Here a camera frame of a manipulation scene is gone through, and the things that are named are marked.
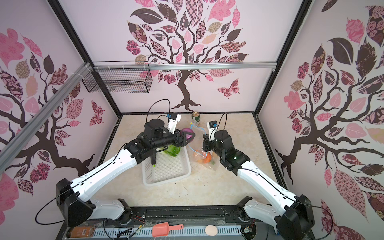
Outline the green lettuce toy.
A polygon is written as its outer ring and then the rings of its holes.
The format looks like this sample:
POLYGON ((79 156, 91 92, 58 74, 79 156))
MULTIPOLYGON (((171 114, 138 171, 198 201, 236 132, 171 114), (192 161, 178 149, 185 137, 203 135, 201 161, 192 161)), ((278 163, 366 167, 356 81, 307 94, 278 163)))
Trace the green lettuce toy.
POLYGON ((177 157, 181 151, 181 147, 176 147, 174 145, 168 146, 168 148, 164 151, 165 154, 171 157, 177 157))

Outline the orange carrot toy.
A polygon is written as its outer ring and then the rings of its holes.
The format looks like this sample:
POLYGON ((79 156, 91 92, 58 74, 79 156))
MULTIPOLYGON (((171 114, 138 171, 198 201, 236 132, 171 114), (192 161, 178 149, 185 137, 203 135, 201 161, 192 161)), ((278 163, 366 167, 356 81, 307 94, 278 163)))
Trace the orange carrot toy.
POLYGON ((212 161, 212 155, 210 153, 206 154, 206 157, 203 159, 204 164, 208 164, 212 161))

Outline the clear zip top bag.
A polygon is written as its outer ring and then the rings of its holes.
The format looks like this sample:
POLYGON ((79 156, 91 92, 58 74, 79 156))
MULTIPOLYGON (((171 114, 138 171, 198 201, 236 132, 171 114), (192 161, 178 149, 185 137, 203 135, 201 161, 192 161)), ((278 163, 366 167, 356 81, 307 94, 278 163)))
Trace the clear zip top bag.
POLYGON ((210 171, 217 171, 219 166, 217 155, 213 151, 206 150, 205 146, 207 143, 205 137, 208 134, 208 130, 193 123, 191 123, 190 129, 196 135, 188 146, 193 162, 210 171))

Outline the purple onion toy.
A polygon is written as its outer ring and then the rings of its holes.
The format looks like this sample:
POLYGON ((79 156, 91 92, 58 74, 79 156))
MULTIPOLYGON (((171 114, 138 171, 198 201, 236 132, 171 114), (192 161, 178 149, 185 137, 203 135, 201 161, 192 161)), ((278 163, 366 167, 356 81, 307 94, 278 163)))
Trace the purple onion toy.
POLYGON ((186 137, 186 140, 188 143, 192 142, 196 136, 196 134, 194 133, 194 131, 191 128, 183 128, 181 130, 181 133, 183 136, 186 137))

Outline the white plastic perforated basket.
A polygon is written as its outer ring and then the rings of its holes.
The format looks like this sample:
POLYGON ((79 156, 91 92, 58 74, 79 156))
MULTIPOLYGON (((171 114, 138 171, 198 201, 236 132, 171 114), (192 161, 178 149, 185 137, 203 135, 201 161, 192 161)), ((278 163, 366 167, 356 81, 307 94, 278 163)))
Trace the white plastic perforated basket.
POLYGON ((171 157, 164 152, 157 153, 155 166, 152 165, 150 158, 143 161, 141 165, 143 183, 147 187, 179 181, 190 176, 192 172, 186 147, 182 147, 176 157, 171 157))

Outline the dark cucumber toy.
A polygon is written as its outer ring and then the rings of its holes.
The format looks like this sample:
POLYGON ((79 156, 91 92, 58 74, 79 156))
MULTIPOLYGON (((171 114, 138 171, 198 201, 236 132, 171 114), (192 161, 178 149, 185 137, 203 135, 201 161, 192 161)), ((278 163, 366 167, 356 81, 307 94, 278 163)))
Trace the dark cucumber toy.
POLYGON ((157 162, 157 150, 154 149, 154 150, 153 150, 153 153, 152 153, 152 155, 151 155, 151 165, 152 165, 153 167, 155 167, 155 166, 156 166, 156 162, 157 162))

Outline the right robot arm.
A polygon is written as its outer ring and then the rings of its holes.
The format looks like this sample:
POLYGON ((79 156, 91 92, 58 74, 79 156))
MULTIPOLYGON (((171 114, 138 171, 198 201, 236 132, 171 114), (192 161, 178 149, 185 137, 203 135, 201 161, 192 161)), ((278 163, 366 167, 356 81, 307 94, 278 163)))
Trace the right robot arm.
POLYGON ((243 152, 237 150, 226 130, 211 129, 203 136, 203 151, 214 152, 230 172, 254 187, 269 204, 248 200, 244 212, 249 218, 272 226, 285 240, 303 240, 315 224, 311 201, 297 196, 273 181, 243 152))

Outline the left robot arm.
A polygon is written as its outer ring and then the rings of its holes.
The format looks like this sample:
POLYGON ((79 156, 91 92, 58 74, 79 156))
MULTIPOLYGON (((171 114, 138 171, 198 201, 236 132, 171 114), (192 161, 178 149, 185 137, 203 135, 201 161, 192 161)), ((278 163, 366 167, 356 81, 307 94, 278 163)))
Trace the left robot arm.
POLYGON ((195 133, 179 130, 176 126, 177 122, 172 121, 170 127, 165 128, 164 121, 152 119, 145 123, 144 131, 123 144, 114 157, 72 181, 59 181, 56 185, 57 206, 67 226, 74 228, 89 220, 111 220, 122 225, 129 223, 133 212, 125 200, 103 203, 92 197, 123 172, 147 158, 154 160, 156 154, 168 146, 185 147, 191 143, 195 133))

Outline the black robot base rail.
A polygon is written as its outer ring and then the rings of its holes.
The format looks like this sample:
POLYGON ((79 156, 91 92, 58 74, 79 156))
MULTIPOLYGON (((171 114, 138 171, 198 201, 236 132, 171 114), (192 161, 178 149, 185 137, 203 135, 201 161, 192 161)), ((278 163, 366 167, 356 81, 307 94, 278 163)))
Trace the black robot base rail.
POLYGON ((132 207, 132 218, 126 224, 113 220, 89 220, 84 227, 95 229, 92 240, 152 240, 153 226, 169 223, 184 225, 182 230, 170 231, 166 240, 280 240, 273 227, 258 219, 242 220, 236 205, 132 207), (218 229, 210 237, 205 228, 218 229))

